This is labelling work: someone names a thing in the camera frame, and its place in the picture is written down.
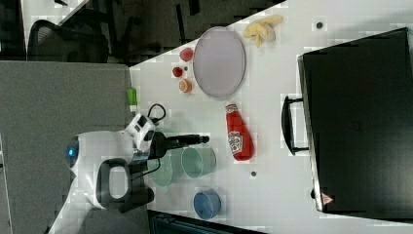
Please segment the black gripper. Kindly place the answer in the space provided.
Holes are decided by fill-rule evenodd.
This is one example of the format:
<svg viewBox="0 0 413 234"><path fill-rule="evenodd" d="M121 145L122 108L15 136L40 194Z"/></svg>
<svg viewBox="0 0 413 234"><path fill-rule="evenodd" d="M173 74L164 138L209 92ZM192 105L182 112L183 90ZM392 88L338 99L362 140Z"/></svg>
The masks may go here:
<svg viewBox="0 0 413 234"><path fill-rule="evenodd" d="M200 143L208 143L209 136L184 135L170 136L168 141L174 146L188 146ZM162 132L156 132L152 138L150 146L149 160L161 159L165 156L167 146L167 137Z"/></svg>

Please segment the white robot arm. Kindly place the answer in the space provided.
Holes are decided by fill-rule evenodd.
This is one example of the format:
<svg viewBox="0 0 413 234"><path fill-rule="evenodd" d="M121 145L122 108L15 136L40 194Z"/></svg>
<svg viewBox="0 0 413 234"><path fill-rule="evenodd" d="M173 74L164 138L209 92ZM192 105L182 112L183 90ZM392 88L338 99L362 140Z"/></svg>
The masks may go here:
<svg viewBox="0 0 413 234"><path fill-rule="evenodd" d="M73 138L66 160L74 174L65 202L45 234L78 234L91 210L124 214L154 200L154 191L136 182L140 167L172 149L209 142L208 136L165 136L156 130L90 132Z"/></svg>

